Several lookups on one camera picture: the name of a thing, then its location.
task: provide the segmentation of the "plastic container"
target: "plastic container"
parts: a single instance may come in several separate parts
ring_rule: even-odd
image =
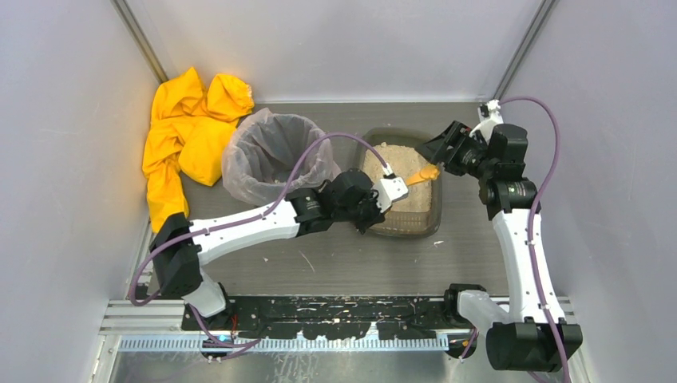
[[[378,146],[381,143],[388,145],[416,147],[433,137],[412,129],[404,128],[373,128],[366,135],[364,140],[372,146]],[[358,145],[355,151],[354,166],[362,169],[364,164],[366,148]],[[378,223],[368,231],[380,235],[389,235],[393,237],[421,238],[432,235],[439,229],[442,217],[442,182],[441,176],[432,182],[432,192],[430,201],[430,210],[422,213],[410,213],[404,211],[389,211],[386,213],[386,221]]]

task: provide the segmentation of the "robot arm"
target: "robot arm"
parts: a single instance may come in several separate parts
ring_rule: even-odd
[[[480,107],[481,122],[476,128],[454,121],[416,150],[451,174],[470,174],[478,179],[480,201],[486,206],[503,253],[509,312],[494,303],[481,286],[452,285],[453,314],[472,323],[486,337],[487,356],[494,369],[553,371],[560,363],[534,275],[540,276],[545,305],[558,323],[567,358],[583,337],[578,325],[566,323],[552,289],[540,237],[540,206],[533,223],[536,265],[532,264],[527,230],[537,189],[523,177],[527,133],[516,125],[504,124],[498,109],[497,101],[490,101]]]
[[[158,232],[151,251],[179,235],[196,231],[207,234],[180,241],[155,257],[153,267],[160,293],[167,298],[182,298],[205,318],[226,310],[225,291],[204,272],[204,265],[257,243],[326,231],[334,222],[352,222],[364,233],[370,226],[383,222],[392,204],[409,194],[401,177],[389,168],[384,168],[384,172],[386,176],[376,184],[357,169],[343,172],[319,188],[302,188],[287,194],[267,216],[263,213],[271,205],[190,222],[182,213],[171,215]],[[241,221],[245,223],[228,225]]]

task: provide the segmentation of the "metal corner post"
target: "metal corner post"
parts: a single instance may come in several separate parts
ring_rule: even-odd
[[[558,2],[559,0],[542,0],[540,2],[540,6],[536,11],[520,46],[515,51],[513,59],[510,61],[508,68],[501,78],[501,82],[498,84],[496,92],[493,94],[494,100],[500,100],[508,91],[508,87],[510,86],[510,83],[513,82],[513,78],[517,74],[517,70],[520,68],[522,61],[536,41],[538,34],[542,31],[545,22],[548,20],[548,16]]]
[[[155,74],[158,82],[163,83],[168,81],[169,78],[167,77],[167,73],[164,71],[164,68],[162,68],[162,64],[157,58],[155,51],[152,49],[150,41],[148,41],[144,31],[141,29],[137,18],[134,17],[132,9],[129,8],[127,0],[111,0],[111,3],[117,10],[117,14],[120,15],[122,21],[125,22],[127,29],[132,34],[132,38],[137,43],[141,54],[143,54],[146,62],[148,62],[148,66],[153,74]]]

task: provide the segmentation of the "orange garment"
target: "orange garment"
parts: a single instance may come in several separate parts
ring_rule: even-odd
[[[209,89],[194,68],[160,85],[142,165],[154,232],[172,214],[188,216],[179,171],[207,186],[221,177],[221,154],[253,107],[249,85],[227,74],[216,75]]]

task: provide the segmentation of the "orange scoop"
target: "orange scoop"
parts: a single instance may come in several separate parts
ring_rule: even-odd
[[[412,186],[415,184],[420,184],[421,182],[426,182],[430,180],[436,180],[440,175],[440,169],[437,165],[428,164],[423,169],[419,170],[418,173],[414,173],[413,176],[406,179],[406,186]]]

